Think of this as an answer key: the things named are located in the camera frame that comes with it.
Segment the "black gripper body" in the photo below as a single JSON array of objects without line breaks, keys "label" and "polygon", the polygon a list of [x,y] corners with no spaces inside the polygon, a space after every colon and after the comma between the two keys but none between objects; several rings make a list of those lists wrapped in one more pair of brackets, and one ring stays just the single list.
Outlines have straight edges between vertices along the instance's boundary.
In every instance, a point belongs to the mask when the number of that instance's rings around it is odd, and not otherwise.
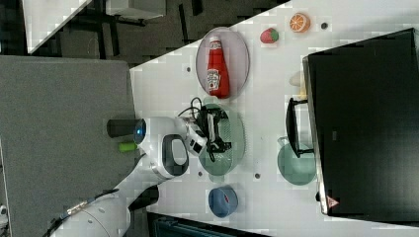
[{"label": "black gripper body", "polygon": [[226,112],[222,109],[203,108],[198,115],[198,126],[208,139],[208,153],[224,153],[231,148],[230,142],[225,142],[219,133],[218,124],[228,119]]}]

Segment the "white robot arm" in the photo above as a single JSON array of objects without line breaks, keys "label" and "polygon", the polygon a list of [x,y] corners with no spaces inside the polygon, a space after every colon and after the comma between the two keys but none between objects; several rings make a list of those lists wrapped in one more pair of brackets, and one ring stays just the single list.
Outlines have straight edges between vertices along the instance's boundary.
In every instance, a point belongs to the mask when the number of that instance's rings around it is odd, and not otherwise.
[{"label": "white robot arm", "polygon": [[221,109],[204,108],[197,118],[138,119],[134,143],[144,154],[133,170],[114,188],[67,209],[42,237],[124,237],[129,208],[144,191],[185,174],[190,155],[231,147],[218,135],[218,124],[227,118]]}]

